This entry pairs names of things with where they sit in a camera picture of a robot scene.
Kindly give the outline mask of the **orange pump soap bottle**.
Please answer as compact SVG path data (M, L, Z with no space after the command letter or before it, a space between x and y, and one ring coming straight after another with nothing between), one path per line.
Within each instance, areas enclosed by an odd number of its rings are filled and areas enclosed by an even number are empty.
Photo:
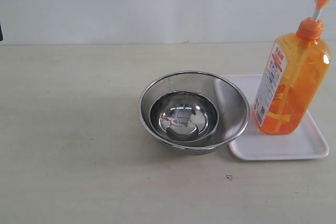
M315 0L314 12L295 33L275 39L253 104L259 129L292 133L300 124L331 63L319 18L330 0Z

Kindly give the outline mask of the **small stainless steel bowl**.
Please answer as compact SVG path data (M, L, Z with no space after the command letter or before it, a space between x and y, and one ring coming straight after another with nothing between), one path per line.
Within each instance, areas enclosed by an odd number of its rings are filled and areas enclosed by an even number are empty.
M177 90L153 103L149 119L155 133L162 138L174 143L196 143L216 132L219 112L204 95Z

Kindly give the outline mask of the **steel mesh strainer basket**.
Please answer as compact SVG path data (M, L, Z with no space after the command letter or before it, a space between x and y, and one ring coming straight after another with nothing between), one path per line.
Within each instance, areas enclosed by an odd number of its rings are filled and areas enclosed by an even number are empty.
M196 70L168 73L139 98L139 118L158 142L189 155L204 155L245 130L250 107L241 89L219 75Z

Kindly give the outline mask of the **white rectangular plastic tray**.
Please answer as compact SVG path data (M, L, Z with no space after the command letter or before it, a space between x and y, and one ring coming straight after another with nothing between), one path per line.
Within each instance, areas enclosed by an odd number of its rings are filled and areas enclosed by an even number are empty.
M240 128L242 116L245 114L242 99L232 85L242 91L252 106L261 75L226 75L224 79L225 81L211 81L217 109L222 117L220 140L232 136ZM269 135L259 129L251 111L245 130L227 143L227 146L236 157L246 161L319 159L329 153L328 144L309 112L305 113L299 126L291 134Z

